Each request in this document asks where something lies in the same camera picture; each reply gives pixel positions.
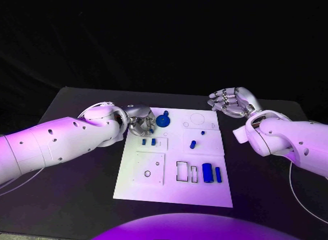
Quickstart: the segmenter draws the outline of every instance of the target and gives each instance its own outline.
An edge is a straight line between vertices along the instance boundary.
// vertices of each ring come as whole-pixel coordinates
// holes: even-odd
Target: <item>round hole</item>
[[[305,150],[303,150],[303,155],[306,156],[309,154],[309,149],[306,148]]]

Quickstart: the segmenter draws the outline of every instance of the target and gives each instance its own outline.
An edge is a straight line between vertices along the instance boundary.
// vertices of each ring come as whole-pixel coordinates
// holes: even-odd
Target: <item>black table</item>
[[[40,123],[76,117],[92,104],[145,104],[158,108],[210,110],[206,96],[65,87]],[[260,100],[265,109],[293,121],[306,120],[298,103]],[[138,218],[167,213],[204,213],[249,220],[302,239],[328,239],[328,224],[298,204],[288,182],[289,161],[260,157],[233,130],[246,119],[217,113],[223,136],[233,208],[113,199],[125,141],[99,147],[75,160],[52,166],[16,191],[0,197],[0,231],[66,239],[89,239]],[[17,180],[23,182],[33,174]],[[328,182],[293,167],[292,183],[302,203],[328,221]]]

